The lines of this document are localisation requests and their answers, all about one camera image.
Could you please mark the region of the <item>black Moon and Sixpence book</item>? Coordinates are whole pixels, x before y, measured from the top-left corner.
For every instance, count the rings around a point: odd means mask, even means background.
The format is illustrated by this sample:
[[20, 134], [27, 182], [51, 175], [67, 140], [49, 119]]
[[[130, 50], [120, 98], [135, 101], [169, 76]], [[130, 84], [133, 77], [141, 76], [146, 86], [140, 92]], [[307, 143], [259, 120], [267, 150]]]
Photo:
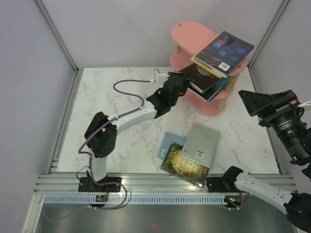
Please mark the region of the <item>black Moon and Sixpence book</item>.
[[215, 76], [209, 71], [201, 68], [196, 64], [191, 64], [182, 70], [179, 73], [190, 73], [190, 87], [200, 94], [205, 93], [207, 90], [212, 88], [217, 82], [221, 82], [224, 79]]

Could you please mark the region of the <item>yellow cover book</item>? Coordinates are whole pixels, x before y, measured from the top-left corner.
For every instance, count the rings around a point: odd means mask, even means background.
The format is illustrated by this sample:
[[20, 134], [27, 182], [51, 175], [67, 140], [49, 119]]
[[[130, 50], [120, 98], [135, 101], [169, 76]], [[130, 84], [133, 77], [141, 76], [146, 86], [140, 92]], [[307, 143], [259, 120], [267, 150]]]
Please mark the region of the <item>yellow cover book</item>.
[[213, 39], [196, 52], [190, 60], [215, 76], [226, 78], [228, 76], [227, 70], [230, 66], [221, 60], [222, 56], [219, 54], [219, 49], [224, 45], [223, 39], [223, 43], [218, 42], [221, 35], [221, 33], [216, 34]]

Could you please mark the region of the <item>teal ocean cover book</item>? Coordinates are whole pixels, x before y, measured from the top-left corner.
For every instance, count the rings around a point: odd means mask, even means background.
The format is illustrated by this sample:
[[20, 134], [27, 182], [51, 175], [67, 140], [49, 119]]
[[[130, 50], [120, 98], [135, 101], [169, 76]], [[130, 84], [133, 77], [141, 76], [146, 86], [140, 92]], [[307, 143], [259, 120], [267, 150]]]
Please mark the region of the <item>teal ocean cover book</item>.
[[227, 84], [215, 84], [213, 87], [211, 87], [209, 90], [207, 90], [205, 93], [201, 94], [196, 90], [192, 90], [192, 92], [198, 96], [200, 99], [202, 99], [206, 103], [211, 103], [225, 88]]

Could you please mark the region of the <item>blue Wuthering Heights book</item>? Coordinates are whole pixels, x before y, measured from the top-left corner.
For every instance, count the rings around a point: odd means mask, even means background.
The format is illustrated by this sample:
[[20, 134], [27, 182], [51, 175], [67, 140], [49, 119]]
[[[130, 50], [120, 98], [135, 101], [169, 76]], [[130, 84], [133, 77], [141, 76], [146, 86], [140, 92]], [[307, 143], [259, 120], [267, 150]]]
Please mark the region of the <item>blue Wuthering Heights book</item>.
[[203, 94], [199, 93], [197, 90], [195, 90], [194, 87], [190, 86], [188, 88], [188, 91], [190, 91], [192, 94], [194, 94], [195, 96], [197, 96], [198, 98], [200, 98], [201, 100], [203, 100], [206, 103], [211, 103], [212, 100], [214, 100], [221, 91], [223, 91], [228, 82], [229, 82], [230, 78], [223, 78], [220, 79], [219, 81], [217, 81], [215, 84], [213, 84], [206, 92], [204, 92]]

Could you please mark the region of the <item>dark blue Robinson Crusoe book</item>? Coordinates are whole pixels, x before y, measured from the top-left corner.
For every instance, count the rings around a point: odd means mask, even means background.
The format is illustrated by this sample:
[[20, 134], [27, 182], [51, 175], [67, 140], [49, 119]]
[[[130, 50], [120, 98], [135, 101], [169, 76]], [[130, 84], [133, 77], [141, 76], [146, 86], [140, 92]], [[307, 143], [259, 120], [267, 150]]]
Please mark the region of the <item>dark blue Robinson Crusoe book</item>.
[[221, 34], [218, 42], [223, 43], [223, 39], [224, 45], [219, 49], [219, 54], [222, 56], [221, 60], [230, 66], [227, 70], [229, 76], [229, 74], [244, 58], [248, 56], [255, 46], [226, 31], [223, 31]]

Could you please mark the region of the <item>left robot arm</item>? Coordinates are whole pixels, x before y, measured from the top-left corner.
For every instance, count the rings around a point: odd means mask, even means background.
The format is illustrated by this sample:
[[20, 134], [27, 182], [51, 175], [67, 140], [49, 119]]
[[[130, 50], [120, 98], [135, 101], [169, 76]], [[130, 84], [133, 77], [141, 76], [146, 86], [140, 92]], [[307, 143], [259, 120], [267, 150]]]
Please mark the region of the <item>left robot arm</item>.
[[108, 155], [115, 149], [117, 136], [123, 131], [153, 120], [168, 113], [177, 104], [179, 97], [185, 95], [190, 85], [190, 73], [155, 73], [149, 83], [161, 84], [158, 90], [144, 99], [137, 95], [141, 104], [127, 111], [113, 115], [98, 112], [89, 124], [79, 148], [79, 154], [89, 156], [88, 171], [79, 180], [81, 193], [119, 192], [122, 188], [120, 177], [108, 177], [106, 163]]

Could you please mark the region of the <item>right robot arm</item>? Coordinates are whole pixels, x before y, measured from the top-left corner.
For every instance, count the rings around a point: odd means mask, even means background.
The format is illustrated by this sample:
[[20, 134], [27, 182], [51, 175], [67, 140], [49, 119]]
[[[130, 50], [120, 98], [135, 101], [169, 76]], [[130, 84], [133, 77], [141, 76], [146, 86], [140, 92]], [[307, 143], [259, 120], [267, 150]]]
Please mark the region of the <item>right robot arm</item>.
[[[250, 116], [258, 116], [259, 125], [273, 128], [289, 154], [293, 165], [311, 176], [311, 130], [301, 118], [311, 103], [300, 103], [292, 90], [276, 94], [239, 91]], [[221, 177], [206, 179], [210, 193], [246, 192], [276, 207], [297, 228], [311, 231], [311, 196], [307, 193], [285, 191], [255, 179], [242, 169], [231, 166]]]

